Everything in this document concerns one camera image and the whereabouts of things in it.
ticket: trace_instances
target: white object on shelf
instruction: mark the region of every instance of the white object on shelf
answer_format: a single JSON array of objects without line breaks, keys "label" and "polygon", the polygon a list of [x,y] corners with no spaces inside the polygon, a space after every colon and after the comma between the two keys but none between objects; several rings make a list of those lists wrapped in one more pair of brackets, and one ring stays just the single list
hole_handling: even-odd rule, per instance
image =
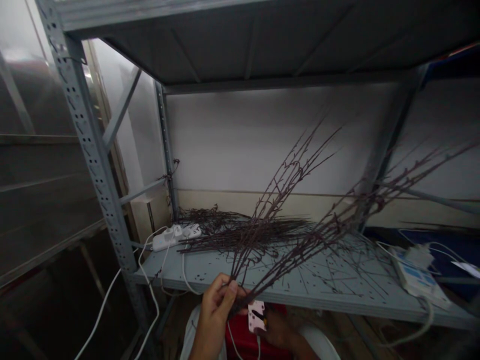
[{"label": "white object on shelf", "polygon": [[455,266],[458,266],[460,269],[465,270],[467,273],[472,275],[474,278],[480,279],[480,271],[479,271],[478,267],[476,267],[472,264],[466,263],[466,262],[452,261],[451,263]]},{"label": "white object on shelf", "polygon": [[418,265],[405,259],[404,253],[394,247],[389,249],[402,287],[414,297],[424,297],[439,308],[448,310],[452,304],[437,284],[432,274],[418,268]]},{"label": "white object on shelf", "polygon": [[174,247],[179,244],[179,240],[195,239],[202,235],[199,224],[192,224],[185,228],[180,225],[173,225],[164,232],[156,235],[152,241],[152,251],[159,252],[168,247]]},{"label": "white object on shelf", "polygon": [[411,246],[405,251],[405,260],[415,264],[418,268],[427,270],[434,261],[434,256],[430,253],[427,245]]}]

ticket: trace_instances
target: metal shelf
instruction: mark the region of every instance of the metal shelf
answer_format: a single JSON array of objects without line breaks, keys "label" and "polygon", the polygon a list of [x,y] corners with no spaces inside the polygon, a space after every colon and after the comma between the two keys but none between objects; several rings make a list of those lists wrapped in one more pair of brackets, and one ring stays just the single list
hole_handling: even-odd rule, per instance
[{"label": "metal shelf", "polygon": [[[355,252],[339,250],[339,256],[329,250],[308,260],[300,268],[279,279],[259,296],[259,300],[311,309],[389,318],[423,323],[427,310],[417,298],[409,295],[399,284],[391,260],[367,245],[366,239],[347,235],[343,240]],[[171,248],[163,267],[163,286],[188,290],[182,276],[181,247]],[[152,253],[142,265],[150,279],[154,279],[164,261],[166,250]],[[216,251],[185,255],[185,275],[196,291],[202,292],[218,273],[228,274],[232,258]],[[248,268],[245,287],[252,289],[263,277],[266,268],[273,263],[268,256],[261,263]],[[356,271],[358,264],[361,271]],[[132,276],[139,284],[145,284],[141,270]],[[161,285],[157,278],[153,281]],[[457,329],[471,329],[477,319],[459,306],[452,304],[448,311],[434,307],[434,325]]]},{"label": "metal shelf", "polygon": [[[111,126],[102,134],[84,77],[82,64],[86,57],[81,40],[104,39],[139,69],[162,82],[157,85],[157,98],[167,171],[173,169],[165,108],[168,94],[399,82],[378,146],[365,169],[364,177],[373,186],[383,176],[381,169],[388,161],[385,154],[395,145],[423,81],[425,69],[417,70],[416,65],[480,36],[473,1],[427,1],[422,3],[420,14],[413,11],[418,7],[416,0],[395,4],[381,0],[35,1],[126,288],[144,333],[150,326],[149,311],[138,284],[144,284],[145,278],[137,271],[122,205],[165,181],[158,180],[137,193],[119,197],[108,152],[140,70],[132,74],[130,86],[121,97],[124,101],[112,112],[115,115]],[[285,45],[285,39],[291,39],[289,45]],[[299,77],[301,73],[308,76]],[[178,204],[173,179],[169,177],[167,182],[175,216]],[[185,258],[186,273],[193,277],[189,281],[198,290],[205,289],[218,272],[230,272],[228,259],[223,255],[202,253]],[[342,259],[331,259],[334,266],[346,267]],[[159,271],[160,260],[163,261],[162,253],[147,259],[144,267],[151,278]],[[425,310],[395,283],[392,268],[384,261],[365,259],[365,269],[375,274],[362,279],[345,270],[356,280],[341,280],[342,293],[333,293],[328,281],[325,284],[314,276],[315,264],[325,265],[325,261],[325,254],[318,255],[304,268],[286,275],[262,298],[413,322],[425,320]],[[165,286],[185,288],[181,263],[179,254],[171,251],[163,274]],[[247,274],[247,285],[253,285],[262,273],[261,268],[252,270]],[[449,312],[438,310],[435,316],[435,324],[453,328],[470,328],[474,320],[457,306]],[[155,356],[151,342],[146,351]]]}]

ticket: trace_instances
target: upper shelf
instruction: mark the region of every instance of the upper shelf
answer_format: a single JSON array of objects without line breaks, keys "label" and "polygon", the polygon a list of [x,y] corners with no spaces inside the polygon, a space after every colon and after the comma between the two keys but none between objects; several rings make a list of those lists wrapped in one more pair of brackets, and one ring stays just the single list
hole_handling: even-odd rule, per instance
[{"label": "upper shelf", "polygon": [[354,72],[380,81],[379,73],[411,69],[480,38],[473,0],[70,0],[56,7],[65,31],[104,39],[174,89]]}]

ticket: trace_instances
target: bundle of twigs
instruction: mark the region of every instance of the bundle of twigs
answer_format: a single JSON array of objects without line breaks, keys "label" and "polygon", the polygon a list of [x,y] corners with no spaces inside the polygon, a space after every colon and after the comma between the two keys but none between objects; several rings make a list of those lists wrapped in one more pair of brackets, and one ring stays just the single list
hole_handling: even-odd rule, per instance
[{"label": "bundle of twigs", "polygon": [[[194,213],[195,216],[187,216],[180,219],[184,221],[188,219],[189,223],[198,222],[202,235],[192,240],[181,240],[180,242],[190,247],[179,250],[180,253],[197,253],[210,250],[218,250],[223,252],[233,252],[238,246],[242,238],[242,234],[252,226],[252,219],[248,216],[218,211],[214,209],[191,209],[188,214]],[[208,219],[202,223],[197,214],[208,214]],[[285,244],[292,241],[298,241],[308,234],[312,229],[313,223],[307,219],[279,216],[270,221],[265,228],[262,229],[261,236],[257,238],[253,244],[252,250],[256,257],[270,254],[273,257],[278,256],[274,244]]]},{"label": "bundle of twigs", "polygon": [[233,211],[219,211],[215,204],[211,209],[180,209],[179,221],[185,225],[200,224],[202,234],[215,235],[228,229],[235,229],[240,223],[250,220],[248,215]]},{"label": "bundle of twigs", "polygon": [[[393,171],[400,162],[390,168],[385,180],[375,184],[373,190],[367,193],[356,193],[355,189],[364,181],[359,180],[350,191],[340,197],[331,209],[313,226],[308,226],[300,231],[301,236],[295,235],[294,231],[288,236],[279,235],[279,232],[289,229],[289,223],[278,223],[278,213],[282,205],[292,193],[296,185],[308,176],[314,169],[330,159],[335,152],[324,154],[327,146],[341,130],[335,130],[320,146],[308,154],[312,140],[324,122],[326,116],[322,116],[314,129],[307,134],[305,131],[295,143],[276,171],[267,189],[259,198],[253,215],[251,217],[238,214],[238,218],[232,222],[232,217],[224,216],[212,218],[211,210],[196,210],[189,214],[193,222],[204,225],[205,236],[200,241],[196,240],[192,246],[198,246],[197,250],[218,250],[233,253],[230,279],[237,280],[242,286],[245,281],[239,281],[239,275],[246,273],[251,263],[258,263],[262,256],[269,253],[269,249],[280,245],[290,244],[288,251],[281,256],[273,256],[273,265],[265,272],[262,279],[256,283],[251,292],[244,299],[239,300],[232,308],[231,313],[235,314],[239,308],[246,306],[259,294],[272,286],[275,281],[299,267],[318,253],[330,250],[332,252],[341,249],[344,236],[354,230],[354,227],[369,217],[379,213],[383,208],[398,198],[405,190],[411,188],[443,164],[459,157],[470,149],[479,145],[479,140],[462,146],[460,149],[436,148],[415,162],[410,168],[406,168],[400,175],[393,176]],[[346,199],[353,200],[349,205],[340,210],[339,205]]]},{"label": "bundle of twigs", "polygon": [[[379,213],[386,205],[403,194],[405,190],[417,184],[443,164],[459,157],[478,145],[479,140],[477,139],[458,150],[454,150],[452,154],[447,154],[447,150],[445,149],[434,149],[422,159],[417,160],[413,166],[406,168],[400,175],[389,178],[389,174],[400,165],[400,163],[398,163],[387,172],[387,176],[385,177],[387,181],[377,184],[374,190],[369,193],[356,195],[355,188],[362,181],[360,180],[349,192],[347,192],[347,194],[333,204],[331,209],[312,228],[310,233],[299,241],[290,252],[285,253],[275,261],[274,265],[268,269],[260,282],[251,289],[251,293],[245,299],[240,300],[236,304],[235,308],[232,310],[232,314],[234,314],[239,308],[246,306],[268,287],[272,286],[275,281],[318,253],[325,251],[326,249],[335,251],[333,250],[333,245],[337,244],[347,233],[351,232],[354,224],[364,222],[372,215]],[[271,192],[268,192],[267,190],[264,197],[270,195]],[[353,202],[337,213],[336,209],[347,197],[353,197]],[[365,201],[374,204],[374,206],[368,212],[360,213],[356,217],[355,210],[360,208]],[[262,201],[259,201],[256,208],[263,207],[264,205]],[[254,234],[258,236],[259,232],[260,231],[257,229]],[[247,233],[251,234],[252,229],[249,229]],[[241,269],[246,268],[252,261],[251,259],[246,260],[251,252],[249,241],[245,241],[244,244],[245,246],[243,248],[236,249],[239,256],[234,257],[232,272],[230,274],[232,279],[236,279],[240,274]]]}]

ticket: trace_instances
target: wooden floor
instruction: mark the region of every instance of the wooden floor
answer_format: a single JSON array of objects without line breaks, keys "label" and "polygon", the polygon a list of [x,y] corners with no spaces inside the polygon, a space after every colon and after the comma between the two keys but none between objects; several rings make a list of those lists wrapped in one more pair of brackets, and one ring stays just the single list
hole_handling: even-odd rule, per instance
[{"label": "wooden floor", "polygon": [[[201,301],[201,296],[192,293],[187,293],[175,300],[160,338],[161,354],[164,360],[179,359],[190,313]],[[347,314],[296,306],[287,306],[287,313],[288,321],[294,328],[299,328],[303,324],[318,327],[328,337],[342,359],[375,359]],[[429,349],[438,344],[442,336],[449,333],[449,329],[433,327],[421,338],[391,349],[378,345],[413,334],[421,325],[359,315],[352,315],[352,317],[373,345],[376,358],[382,360],[423,359]]]}]

